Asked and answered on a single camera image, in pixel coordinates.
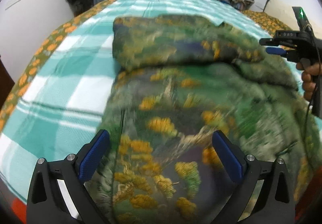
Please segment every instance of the metal screw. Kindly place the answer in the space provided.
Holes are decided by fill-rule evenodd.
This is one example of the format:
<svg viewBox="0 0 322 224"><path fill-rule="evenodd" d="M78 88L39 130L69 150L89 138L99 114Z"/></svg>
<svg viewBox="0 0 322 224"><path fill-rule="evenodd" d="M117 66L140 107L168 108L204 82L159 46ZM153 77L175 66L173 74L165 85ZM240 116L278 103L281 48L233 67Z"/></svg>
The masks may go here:
<svg viewBox="0 0 322 224"><path fill-rule="evenodd" d="M249 161L254 161L255 160L255 157L252 155L252 154L248 154L246 156L246 158L249 160Z"/></svg>
<svg viewBox="0 0 322 224"><path fill-rule="evenodd" d="M45 159L44 158L40 158L37 160L37 163L38 164L43 164L45 162Z"/></svg>
<svg viewBox="0 0 322 224"><path fill-rule="evenodd" d="M68 160L68 161L73 161L73 160L75 159L75 157L76 157L76 155L75 155L75 154L69 154L69 155L67 156L67 160Z"/></svg>
<svg viewBox="0 0 322 224"><path fill-rule="evenodd" d="M279 164L284 164L284 159L282 159L282 158L277 158L277 162L278 162Z"/></svg>

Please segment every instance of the wooden furniture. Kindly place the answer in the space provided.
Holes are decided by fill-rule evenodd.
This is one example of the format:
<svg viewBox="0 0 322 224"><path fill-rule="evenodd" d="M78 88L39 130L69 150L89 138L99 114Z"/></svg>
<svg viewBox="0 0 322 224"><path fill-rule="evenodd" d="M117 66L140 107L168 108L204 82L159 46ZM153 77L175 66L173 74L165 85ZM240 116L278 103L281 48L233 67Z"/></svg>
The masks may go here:
<svg viewBox="0 0 322 224"><path fill-rule="evenodd" d="M0 56L0 109L13 86L14 81L5 69Z"/></svg>

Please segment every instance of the teal checkered bedsheet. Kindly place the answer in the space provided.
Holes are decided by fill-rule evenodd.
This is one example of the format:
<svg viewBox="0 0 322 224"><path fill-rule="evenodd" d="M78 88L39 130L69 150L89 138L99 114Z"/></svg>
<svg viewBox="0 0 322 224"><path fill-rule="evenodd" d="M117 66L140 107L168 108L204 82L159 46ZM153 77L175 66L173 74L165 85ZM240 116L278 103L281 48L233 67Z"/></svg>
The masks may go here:
<svg viewBox="0 0 322 224"><path fill-rule="evenodd" d="M167 13L198 14L217 25L230 23L258 39L269 37L252 20L215 0L118 0L107 6L65 38L1 134L1 178L22 201L26 202L38 158L64 159L94 137L120 69L112 58L114 19ZM300 73L289 65L301 86Z"/></svg>

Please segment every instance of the cable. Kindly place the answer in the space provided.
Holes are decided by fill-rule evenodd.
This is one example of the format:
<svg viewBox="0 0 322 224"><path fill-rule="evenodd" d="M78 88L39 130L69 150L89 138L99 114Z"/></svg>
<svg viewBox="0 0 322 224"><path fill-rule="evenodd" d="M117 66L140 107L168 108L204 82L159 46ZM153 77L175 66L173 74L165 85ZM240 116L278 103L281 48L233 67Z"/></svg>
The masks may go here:
<svg viewBox="0 0 322 224"><path fill-rule="evenodd" d="M310 99L310 101L309 101L308 108L307 108L307 110L306 110L306 114L305 114L305 121L304 121L304 134L303 134L303 136L304 136L304 148L305 148L305 150L307 150L307 142L306 142L306 140L305 140L305 139L306 139L306 133L307 133L307 127L308 127L308 118L309 118L310 106L312 105L312 102L313 102L313 100L314 100L314 96L315 96L315 94L316 94L316 92L317 92L317 90L318 90L318 87L320 86L319 84L320 84L320 77L321 77L321 58L320 58L320 52L319 52L319 50L318 50L317 44L316 44L316 43L315 43L315 41L314 41L313 36L312 36L312 40L313 40L313 42L314 42L315 49L317 50L317 54L318 54L318 61L319 61L319 74L318 74L318 79L317 79L317 81L316 81L316 84L315 84L315 87L314 87L314 90L313 90L313 93L312 93L312 97L311 97L311 99ZM310 167L313 169L313 166L312 166L312 164L311 164L311 162L310 162L310 160L309 160L309 159L308 159L308 163L309 163Z"/></svg>

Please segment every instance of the blue gripper pad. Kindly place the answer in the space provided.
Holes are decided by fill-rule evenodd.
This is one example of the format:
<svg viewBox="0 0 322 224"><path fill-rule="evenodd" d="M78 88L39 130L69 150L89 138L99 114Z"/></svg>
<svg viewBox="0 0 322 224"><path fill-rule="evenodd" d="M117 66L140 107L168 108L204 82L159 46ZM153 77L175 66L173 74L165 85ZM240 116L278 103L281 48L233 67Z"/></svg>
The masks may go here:
<svg viewBox="0 0 322 224"><path fill-rule="evenodd" d="M279 47L267 47L266 52L268 54L273 54L273 55L280 55L280 56L286 55L286 50Z"/></svg>
<svg viewBox="0 0 322 224"><path fill-rule="evenodd" d="M240 183L243 179L243 167L231 151L232 143L227 143L218 131L213 133L213 147L232 182Z"/></svg>
<svg viewBox="0 0 322 224"><path fill-rule="evenodd" d="M78 179L80 182L89 181L102 156L110 148L109 133L106 130L100 130L93 140L85 144L77 153L76 167L79 165Z"/></svg>

